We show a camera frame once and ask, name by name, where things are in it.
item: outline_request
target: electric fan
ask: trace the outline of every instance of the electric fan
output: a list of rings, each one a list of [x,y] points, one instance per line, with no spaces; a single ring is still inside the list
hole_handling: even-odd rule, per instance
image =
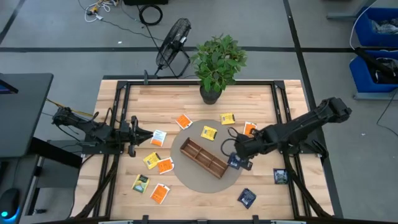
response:
[[[188,19],[185,18],[179,19],[170,29],[156,57],[157,70],[154,74],[156,78],[178,78],[183,75],[183,73],[185,72],[185,70],[187,69],[187,67],[191,62],[189,56],[183,49],[184,43],[185,41],[187,41],[187,36],[190,29],[191,29],[191,23],[189,22]],[[159,72],[159,70],[169,67],[173,59],[179,52],[182,52],[188,60],[187,64],[184,66],[180,74],[174,77],[171,76],[158,77],[157,73]]]

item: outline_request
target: blue bin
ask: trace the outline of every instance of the blue bin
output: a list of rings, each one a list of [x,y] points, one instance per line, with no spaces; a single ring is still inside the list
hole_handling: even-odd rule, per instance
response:
[[[356,23],[355,30],[362,46],[398,47],[398,34],[378,34],[373,30],[374,21],[398,18],[398,9],[370,8]]]
[[[367,50],[368,54],[373,55],[375,58],[385,57],[398,60],[398,52],[387,52],[383,50]],[[361,57],[356,57],[349,64],[351,74],[353,75],[354,82],[358,93],[389,93],[398,84],[376,84],[373,82],[366,62]]]

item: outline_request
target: white cable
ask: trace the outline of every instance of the white cable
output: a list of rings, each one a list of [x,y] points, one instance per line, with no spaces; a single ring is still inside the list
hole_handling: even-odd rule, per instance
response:
[[[100,3],[96,2],[94,4],[91,4],[91,5],[87,6],[86,9],[85,9],[85,21],[86,22],[94,22],[94,21],[97,21],[99,18],[102,19],[102,17],[100,15],[98,15],[97,13],[94,13],[95,19],[90,20],[90,21],[87,19],[87,12],[89,11],[88,9],[93,7],[93,6],[95,6],[95,5],[98,5],[98,4],[101,4],[99,9],[103,8],[106,12],[110,12],[111,11],[111,8],[109,7],[109,5],[112,5],[112,6],[114,5],[113,3],[110,3],[110,2],[100,2]]]
[[[353,33],[354,33],[354,29],[355,29],[356,23],[358,22],[359,18],[361,18],[361,16],[362,16],[368,9],[370,9],[370,8],[374,5],[374,3],[372,3],[369,7],[367,7],[367,8],[358,16],[358,18],[356,18],[356,20],[355,20],[355,22],[354,22],[354,26],[353,26],[353,29],[351,30],[351,35],[350,35],[350,37],[349,37],[349,45],[351,46],[351,48],[352,48],[353,50],[355,50],[355,48],[353,47],[353,44],[351,43],[351,41],[352,41],[352,38],[353,38]]]

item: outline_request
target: green plant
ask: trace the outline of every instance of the green plant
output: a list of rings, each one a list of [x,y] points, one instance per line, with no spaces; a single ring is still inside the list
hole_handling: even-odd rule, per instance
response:
[[[204,45],[197,45],[198,53],[191,57],[195,65],[195,75],[200,85],[209,92],[225,90],[235,84],[234,74],[246,66],[246,52],[237,46],[238,41],[231,36],[212,37]]]

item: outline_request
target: computer monitor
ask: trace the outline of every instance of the computer monitor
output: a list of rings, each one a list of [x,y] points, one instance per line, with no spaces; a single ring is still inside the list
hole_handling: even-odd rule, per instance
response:
[[[12,94],[12,93],[18,93],[18,89],[6,83],[3,80],[0,80],[0,94]]]

